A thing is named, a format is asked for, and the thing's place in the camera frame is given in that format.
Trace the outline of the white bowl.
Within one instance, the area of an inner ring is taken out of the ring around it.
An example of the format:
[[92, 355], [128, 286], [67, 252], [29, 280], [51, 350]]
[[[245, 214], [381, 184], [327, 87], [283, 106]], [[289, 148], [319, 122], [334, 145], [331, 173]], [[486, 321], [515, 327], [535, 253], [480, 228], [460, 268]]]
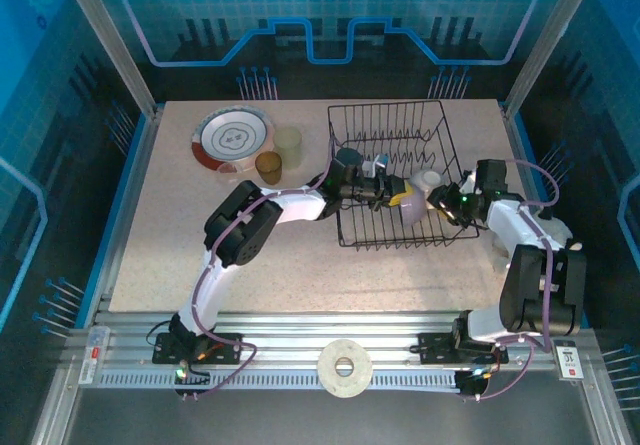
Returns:
[[423, 194], [427, 199], [431, 192], [443, 184], [442, 176], [432, 169], [422, 169], [415, 172], [409, 179], [414, 189]]

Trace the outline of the clear lilac glass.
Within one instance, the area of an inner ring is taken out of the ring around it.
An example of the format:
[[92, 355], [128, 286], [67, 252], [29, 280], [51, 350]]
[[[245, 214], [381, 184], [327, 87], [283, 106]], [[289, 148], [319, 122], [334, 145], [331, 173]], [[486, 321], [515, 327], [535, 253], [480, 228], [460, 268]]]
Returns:
[[427, 201], [423, 194], [414, 189], [412, 185], [409, 185], [409, 188], [415, 191], [415, 197], [409, 204], [400, 207], [400, 215], [405, 227], [411, 227], [420, 222], [428, 211]]

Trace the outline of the pale green tumbler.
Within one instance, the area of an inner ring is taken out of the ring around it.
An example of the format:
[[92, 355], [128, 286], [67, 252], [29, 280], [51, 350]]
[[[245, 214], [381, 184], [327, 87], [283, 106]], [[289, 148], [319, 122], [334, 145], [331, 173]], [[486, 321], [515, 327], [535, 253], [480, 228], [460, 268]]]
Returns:
[[302, 134], [293, 126], [277, 128], [273, 138], [275, 151], [282, 159], [282, 167], [293, 170], [302, 161]]

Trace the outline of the black wire dish rack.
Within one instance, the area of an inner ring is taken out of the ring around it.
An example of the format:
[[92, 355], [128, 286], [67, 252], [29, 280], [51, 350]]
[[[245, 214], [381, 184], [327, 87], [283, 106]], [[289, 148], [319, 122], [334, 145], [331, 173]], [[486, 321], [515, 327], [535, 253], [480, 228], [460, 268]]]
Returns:
[[[332, 155], [359, 159], [363, 172], [372, 170], [376, 158], [386, 157], [386, 175], [408, 179], [432, 170], [445, 184], [463, 178], [438, 100], [331, 105], [327, 115]], [[410, 225], [399, 206], [374, 207], [353, 198], [343, 200], [336, 223], [339, 244], [358, 250], [449, 246], [479, 237], [475, 226], [454, 226], [433, 209]]]

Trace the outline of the amber drinking glass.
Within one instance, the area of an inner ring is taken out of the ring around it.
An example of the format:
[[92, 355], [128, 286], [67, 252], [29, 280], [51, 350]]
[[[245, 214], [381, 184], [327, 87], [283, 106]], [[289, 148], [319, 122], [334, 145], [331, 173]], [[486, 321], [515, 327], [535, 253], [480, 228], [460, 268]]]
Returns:
[[276, 185], [282, 176], [282, 159], [275, 151], [260, 153], [255, 159], [255, 168], [260, 178], [268, 185]]

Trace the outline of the white plate blue-grey rim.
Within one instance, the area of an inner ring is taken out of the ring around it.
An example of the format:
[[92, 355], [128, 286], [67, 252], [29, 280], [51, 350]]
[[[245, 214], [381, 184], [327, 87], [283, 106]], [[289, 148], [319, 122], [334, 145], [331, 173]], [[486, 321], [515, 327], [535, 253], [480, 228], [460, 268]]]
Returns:
[[275, 125], [262, 110], [235, 105], [207, 115], [192, 135], [208, 159], [236, 162], [259, 154], [272, 144]]

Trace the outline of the blue table edge strip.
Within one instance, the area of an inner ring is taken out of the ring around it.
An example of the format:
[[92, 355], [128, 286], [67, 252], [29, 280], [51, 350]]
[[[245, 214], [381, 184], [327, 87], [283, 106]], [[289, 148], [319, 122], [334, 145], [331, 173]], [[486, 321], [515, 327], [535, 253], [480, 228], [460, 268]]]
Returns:
[[[522, 151], [518, 152], [518, 157], [530, 162], [530, 163], [534, 163], [536, 165], [538, 165], [541, 168], [544, 168], [545, 170], [548, 171], [549, 174], [553, 175], [556, 172], [552, 173], [552, 168], [555, 167], [555, 165], [544, 165], [543, 164], [543, 159], [538, 159], [535, 156], [534, 153], [534, 149], [531, 145], [531, 141], [529, 138], [529, 135], [527, 134], [526, 131], [526, 127], [525, 124], [520, 116], [519, 113], [516, 114], [514, 120], [514, 125], [512, 126], [513, 128], [513, 134], [514, 136], [517, 135], [517, 138], [519, 140], [518, 143], [520, 143], [520, 148], [522, 149]], [[553, 155], [557, 150], [560, 150], [560, 148], [564, 147], [565, 142], [561, 140], [560, 145], [552, 145], [551, 146], [551, 154]], [[560, 151], [558, 152], [560, 155], [562, 155], [563, 157], [569, 157], [569, 152], [563, 152]], [[568, 165], [560, 165], [560, 169], [562, 172], [565, 171], [570, 171], [571, 168], [573, 167], [573, 162], [571, 161], [570, 157], [569, 157], [569, 164]], [[549, 202], [552, 200], [553, 196], [554, 196], [554, 191], [553, 191], [553, 186], [552, 185], [545, 185], [548, 180], [547, 178], [545, 178], [546, 176], [544, 176], [543, 174], [541, 174], [539, 171], [536, 171], [536, 169], [530, 169], [525, 167], [523, 169], [524, 171], [520, 170], [520, 175], [522, 175], [522, 181], [523, 184], [525, 182], [525, 179], [528, 180], [528, 184], [524, 185], [525, 190], [526, 190], [526, 196], [528, 197], [528, 199], [533, 200], [534, 202]], [[564, 178], [555, 178], [556, 182], [558, 183], [558, 187], [560, 188], [561, 185], [563, 185], [565, 183], [566, 176], [564, 176]], [[569, 225], [574, 225], [573, 223], [571, 223], [571, 220], [569, 220], [569, 222], [567, 222], [567, 220], [565, 219], [572, 219], [575, 217], [570, 217], [569, 215], [567, 215], [566, 213], [558, 210], [554, 211], [554, 218], [558, 218], [558, 220], [563, 219], [563, 223], [565, 223], [565, 225], [567, 227], [569, 227]], [[571, 239], [567, 239], [567, 243], [569, 245], [575, 245], [575, 243], [583, 243], [584, 242], [584, 238], [581, 237], [578, 234], [578, 231], [571, 230], [570, 231], [573, 233], [573, 238]], [[580, 253], [582, 254], [584, 261], [585, 261], [585, 271], [583, 273], [584, 277], [582, 277], [582, 285], [580, 286], [580, 291], [582, 292], [581, 295], [581, 304], [578, 307], [578, 311], [579, 314], [576, 312], [576, 325], [574, 327], [574, 331], [577, 333], [577, 319], [580, 318], [580, 328], [581, 329], [589, 329], [590, 328], [590, 324], [588, 319], [586, 318], [586, 315], [584, 314], [584, 298], [585, 298], [585, 290], [586, 290], [586, 284], [587, 284], [587, 268], [586, 268], [586, 255], [585, 255], [585, 251], [584, 251], [584, 244], [583, 244], [583, 249], [580, 250]]]
[[127, 204], [132, 176], [135, 174], [136, 161], [145, 144], [146, 137], [154, 121], [141, 116], [136, 125], [129, 152], [124, 162], [118, 186], [113, 197], [99, 248], [86, 283], [84, 297], [74, 322], [75, 329], [90, 327], [95, 309], [109, 281], [111, 265], [116, 255], [121, 234], [121, 218]]

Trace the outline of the black and white plush toy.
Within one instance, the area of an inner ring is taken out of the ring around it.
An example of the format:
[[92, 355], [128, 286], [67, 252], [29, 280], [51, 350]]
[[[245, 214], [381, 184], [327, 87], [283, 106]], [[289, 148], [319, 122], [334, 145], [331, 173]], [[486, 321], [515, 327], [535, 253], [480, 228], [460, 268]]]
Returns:
[[569, 227], [554, 217], [548, 208], [531, 212], [528, 207], [519, 209], [509, 201], [508, 205], [499, 204], [494, 208], [488, 226], [492, 234], [491, 263], [494, 272], [505, 272], [509, 268], [518, 244], [535, 245], [544, 250], [540, 235], [550, 240], [554, 251], [561, 248], [581, 251], [583, 248], [583, 244], [574, 239]]

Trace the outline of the small black circuit board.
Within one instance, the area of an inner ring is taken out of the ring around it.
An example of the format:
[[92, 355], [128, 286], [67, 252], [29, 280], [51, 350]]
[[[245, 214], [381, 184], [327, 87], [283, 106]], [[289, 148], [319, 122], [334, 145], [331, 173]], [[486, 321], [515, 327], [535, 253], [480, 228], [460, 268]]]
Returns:
[[174, 374], [174, 384], [177, 387], [209, 385], [210, 381], [209, 373], [196, 371], [190, 364], [180, 366]]
[[476, 398], [486, 392], [491, 376], [491, 372], [481, 369], [456, 371], [455, 385], [462, 397]]

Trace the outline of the white tape roll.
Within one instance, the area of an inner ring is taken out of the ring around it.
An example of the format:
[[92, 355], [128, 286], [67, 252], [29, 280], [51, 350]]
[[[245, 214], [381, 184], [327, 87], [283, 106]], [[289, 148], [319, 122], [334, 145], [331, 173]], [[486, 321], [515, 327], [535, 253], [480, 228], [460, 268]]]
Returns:
[[[338, 372], [337, 364], [346, 359], [352, 365], [348, 375]], [[321, 351], [317, 361], [318, 378], [323, 388], [335, 397], [353, 398], [365, 391], [373, 377], [373, 364], [368, 352], [349, 339], [338, 339]]]

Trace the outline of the white label card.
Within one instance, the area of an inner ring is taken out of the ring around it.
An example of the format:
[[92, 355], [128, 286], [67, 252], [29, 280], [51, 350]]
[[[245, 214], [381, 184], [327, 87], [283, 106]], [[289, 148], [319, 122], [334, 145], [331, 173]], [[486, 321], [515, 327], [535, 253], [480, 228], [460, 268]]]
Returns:
[[561, 380], [581, 381], [584, 379], [584, 372], [576, 346], [556, 345], [555, 352]]

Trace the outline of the clear tag with red label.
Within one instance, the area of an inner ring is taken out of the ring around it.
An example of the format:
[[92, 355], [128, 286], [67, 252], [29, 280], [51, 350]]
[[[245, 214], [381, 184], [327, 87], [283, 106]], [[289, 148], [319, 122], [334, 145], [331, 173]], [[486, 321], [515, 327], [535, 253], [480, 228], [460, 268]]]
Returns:
[[101, 360], [104, 358], [109, 339], [110, 328], [107, 326], [94, 326], [89, 330], [78, 379], [79, 385], [93, 383]]

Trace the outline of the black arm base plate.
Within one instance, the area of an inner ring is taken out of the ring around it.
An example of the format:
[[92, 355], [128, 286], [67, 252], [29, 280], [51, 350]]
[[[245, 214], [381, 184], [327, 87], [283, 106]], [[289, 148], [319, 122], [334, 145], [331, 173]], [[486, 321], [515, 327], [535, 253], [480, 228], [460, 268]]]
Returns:
[[181, 361], [198, 365], [239, 365], [241, 348], [200, 335], [188, 343], [169, 332], [156, 336], [151, 361], [153, 364], [177, 365]]
[[450, 333], [420, 333], [417, 339], [417, 354], [422, 365], [460, 362]]

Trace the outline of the aluminium frame post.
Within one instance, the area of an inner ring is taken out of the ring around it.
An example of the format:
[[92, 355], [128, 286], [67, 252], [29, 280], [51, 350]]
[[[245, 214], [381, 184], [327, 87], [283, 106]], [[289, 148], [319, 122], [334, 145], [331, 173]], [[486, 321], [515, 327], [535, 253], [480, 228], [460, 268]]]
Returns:
[[158, 108], [132, 55], [102, 0], [76, 0], [124, 85], [149, 120], [156, 118]]
[[513, 120], [521, 108], [582, 1], [557, 0], [505, 100], [504, 117], [508, 121]]

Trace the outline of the aluminium frame rail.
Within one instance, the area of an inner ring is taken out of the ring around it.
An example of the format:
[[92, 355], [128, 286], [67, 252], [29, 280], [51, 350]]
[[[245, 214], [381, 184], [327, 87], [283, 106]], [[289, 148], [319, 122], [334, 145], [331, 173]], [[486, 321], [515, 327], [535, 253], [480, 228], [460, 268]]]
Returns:
[[[116, 314], [102, 312], [95, 326], [110, 328], [110, 339], [104, 358], [93, 383], [104, 372], [126, 370], [176, 371], [181, 365], [153, 364], [151, 361], [156, 336], [165, 327], [152, 328], [162, 318], [154, 314]], [[191, 365], [194, 370], [211, 373], [224, 371], [226, 378], [216, 386], [223, 389], [245, 370], [313, 370], [317, 373], [318, 357], [325, 346], [334, 340], [349, 339], [361, 345], [370, 355], [373, 373], [377, 370], [413, 371], [473, 371], [516, 373], [549, 371], [558, 374], [556, 354], [537, 352], [528, 354], [525, 343], [509, 345], [499, 363], [487, 355], [483, 359], [460, 357], [459, 363], [422, 365], [417, 354], [420, 333], [450, 333], [454, 316], [435, 314], [302, 314], [302, 315], [243, 315], [224, 314], [217, 326], [220, 333], [238, 332], [244, 340], [256, 345], [255, 350], [243, 349], [239, 365]], [[72, 369], [79, 379], [89, 330], [73, 332], [66, 340], [60, 355], [61, 366]]]

